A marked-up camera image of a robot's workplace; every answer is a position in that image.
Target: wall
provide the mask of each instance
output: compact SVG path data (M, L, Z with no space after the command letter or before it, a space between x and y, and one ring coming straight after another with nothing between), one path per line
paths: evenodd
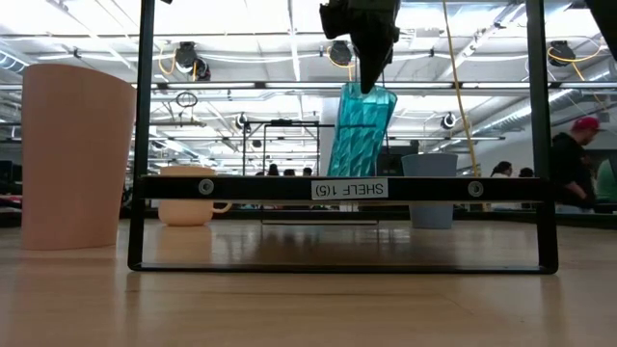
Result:
M533 147L531 145L531 131L505 134L505 141L479 142L475 147L476 162L481 166L482 176L491 175L493 168L500 161L509 161L514 167L515 175L522 168L533 168ZM459 154L458 167L471 166L471 157Z

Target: yellow cable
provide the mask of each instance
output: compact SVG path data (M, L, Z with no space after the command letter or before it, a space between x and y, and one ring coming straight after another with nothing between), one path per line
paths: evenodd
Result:
M580 80L584 82L585 81L585 76L583 76L582 72L580 72L580 68L577 67L577 63L572 63L572 67L577 72L577 75L580 78ZM594 92L592 92L592 93L594 95L594 98L596 99L596 101L598 101L598 103L602 106L602 108L604 108L605 111L608 111L608 109L606 108L606 105L604 105L604 103L600 100L600 98Z
M161 52L158 54L158 68L161 69L161 72L163 72L166 75L171 75L172 73L174 73L175 70L175 49L174 49L174 57L173 57L173 61L172 61L172 69L167 71L165 70L165 68L163 67L163 62L162 62L162 57L163 57L163 49L165 49L165 45L161 46Z
M471 156L471 165L473 166L473 176L479 177L478 168L475 160L475 150L473 148L473 141L471 140L471 134L469 133L469 123L467 122L467 115L465 114L465 108L463 107L463 98L461 97L461 87L459 86L459 75L456 70L456 61L454 58L454 44L452 42L452 34L450 33L450 24L447 19L447 3L446 0L442 0L443 3L443 17L445 18L445 30L447 32L447 41L450 50L450 62L452 63L452 75L454 76L454 87L456 88L456 98L459 103L459 111L461 112L461 119L463 120L463 126L465 127L465 136L467 137L467 145L469 148L469 155Z
M550 52L553 50L554 48L551 47L549 48L549 51L547 52L547 54L549 54L549 57L553 58L554 60L557 60L559 62L564 62L564 63L582 63L582 62L586 62L590 59L596 58L600 52L602 52L602 47L599 46L598 50L596 51L596 53L590 55L589 57L585 57L585 58L580 58L580 59L564 59L564 58L559 58L555 55L552 55Z

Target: metal rack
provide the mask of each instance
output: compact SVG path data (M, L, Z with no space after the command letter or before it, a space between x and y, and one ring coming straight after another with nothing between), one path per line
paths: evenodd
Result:
M534 201L536 210L537 266L339 266L339 265L195 265L143 262L145 199L205 199L232 201L272 201L284 203L314 201L314 187L339 181L363 184L366 178L314 177L157 177L148 172L148 126L152 75L154 8L156 0L142 0L140 53L137 91L134 196L128 247L128 266L135 271L181 272L278 272L278 273L405 273L405 274L553 274L558 269L554 202L549 183L549 81L546 65L544 0L527 0L527 40L530 69L531 122L534 165L538 178L379 178L386 182L378 203L414 201ZM329 202L340 202L340 199Z
M248 134L247 135L247 131L246 129L249 128L252 124L256 124L257 128L253 131L253 133ZM255 132L260 129L261 127L263 127L263 142L262 142L262 147L263 147L263 157L262 157L262 169L265 171L266 169L266 144L267 144L267 138L268 138L268 128L270 127L300 127L300 128L304 128L307 131L309 131L309 128L316 128L316 134L312 135L314 137L314 140L317 142L317 150L315 151L315 154L317 155L317 174L319 174L319 158L320 158L320 154L319 154L319 149L321 146L320 143L320 138L321 138L321 132L320 129L321 128L333 128L335 127L333 124L320 124L318 120L316 121L304 121L304 120L270 120L270 121L245 121L244 122L244 128L242 129L242 174L246 174L247 173L247 140L249 140L251 138L251 136L253 134L255 134Z

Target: ceiling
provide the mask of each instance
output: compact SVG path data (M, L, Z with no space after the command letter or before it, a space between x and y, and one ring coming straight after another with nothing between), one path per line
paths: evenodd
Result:
M0 5L0 52L10 54L26 64L68 64L88 67L115 75L127 82L137 80L140 1L136 0L66 0L66 11L50 2L58 0L5 0ZM157 2L155 16L154 82L190 82L191 76L173 67L174 49L181 41L197 44L199 54L207 61L212 81L300 81L345 82L355 78L354 69L334 66L327 49L332 42L322 33L319 16L320 0L175 0L172 5ZM608 51L602 47L599 29L591 14L572 1L547 2L547 37L567 40L577 56L594 56L577 64L583 75L607 66ZM449 1L449 24L455 61L461 81L520 82L528 78L526 71L526 15L524 6L507 1ZM293 22L294 35L291 35ZM385 69L387 82L452 81L441 1L403 1L396 20L401 40L394 46L394 61ZM550 66L551 79L577 80L572 66ZM0 68L0 82L20 83L20 75ZM175 104L177 92L153 92L151 119L162 123L152 129L153 136L230 137L241 135L235 119L244 113L249 120L319 120L323 98L336 96L333 91L319 89L306 92L271 93L260 90L199 91L200 102L184 111L182 120L192 115L200 125L170 124L180 121L182 108ZM19 91L0 93L0 119L18 120L18 108L12 109ZM525 101L527 91L516 93L465 93L464 109L473 127L479 127L503 109ZM573 102L556 120L571 117L574 110L596 107L588 98ZM449 136L440 127L441 116L459 114L452 92L399 94L390 124L390 136ZM507 129L501 129L499 135ZM255 133L263 136L262 130ZM300 136L297 141L273 141L268 144L271 159L294 169L314 166L316 142L301 128L270 129L272 136ZM431 149L443 142L422 142ZM172 158L186 158L187 153L216 165L219 171L237 173L241 167L241 141L167 142L153 149L154 167L167 165ZM393 145L405 145L398 142ZM453 150L456 146L444 147ZM260 151L249 147L249 152ZM295 151L298 154L285 154ZM249 174L260 170L251 163Z

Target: ceiling fixture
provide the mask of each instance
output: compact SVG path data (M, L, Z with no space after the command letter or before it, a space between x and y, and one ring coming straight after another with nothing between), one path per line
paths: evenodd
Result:
M331 0L319 13L326 38L349 34L360 59L361 90L369 93L387 64L400 29L394 25L401 0Z
M330 59L339 66L349 66L352 56L351 49L347 46L347 41L336 40L330 48Z
M243 130L245 132L251 132L251 126L249 124L247 124L247 121L249 121L247 119L247 117L244 115L244 112L239 114L238 116L236 116L235 118L235 127L238 130Z
M451 130L456 125L456 116L452 115L451 112L448 112L447 115L442 118L442 128L445 130Z
M192 41L181 42L175 51L175 64L177 68L193 76L193 81L209 81L212 77L210 67L204 59L195 51L195 43Z
M555 40L550 43L549 64L554 67L566 67L577 58L577 54L568 46L566 40Z

